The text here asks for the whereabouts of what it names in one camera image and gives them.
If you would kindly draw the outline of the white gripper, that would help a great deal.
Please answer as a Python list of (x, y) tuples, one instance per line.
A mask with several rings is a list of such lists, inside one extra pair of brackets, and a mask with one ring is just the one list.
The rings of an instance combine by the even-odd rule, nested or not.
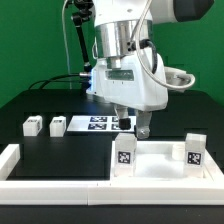
[(164, 109), (168, 102), (167, 89), (146, 74), (136, 53), (124, 57), (120, 69), (109, 69), (105, 59), (98, 60), (93, 69), (93, 94), (118, 104), (114, 110), (121, 130), (131, 128), (127, 107), (137, 109), (138, 139), (146, 139), (150, 135), (152, 113), (147, 111)]

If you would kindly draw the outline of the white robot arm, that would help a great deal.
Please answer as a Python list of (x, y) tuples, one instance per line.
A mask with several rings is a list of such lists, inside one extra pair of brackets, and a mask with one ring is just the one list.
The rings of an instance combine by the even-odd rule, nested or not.
[(149, 136), (152, 113), (164, 109), (170, 90), (185, 91), (195, 77), (166, 67), (152, 42), (152, 26), (201, 19), (214, 0), (93, 0), (96, 31), (87, 93), (114, 105), (119, 128), (128, 130), (128, 110), (136, 115), (135, 133)]

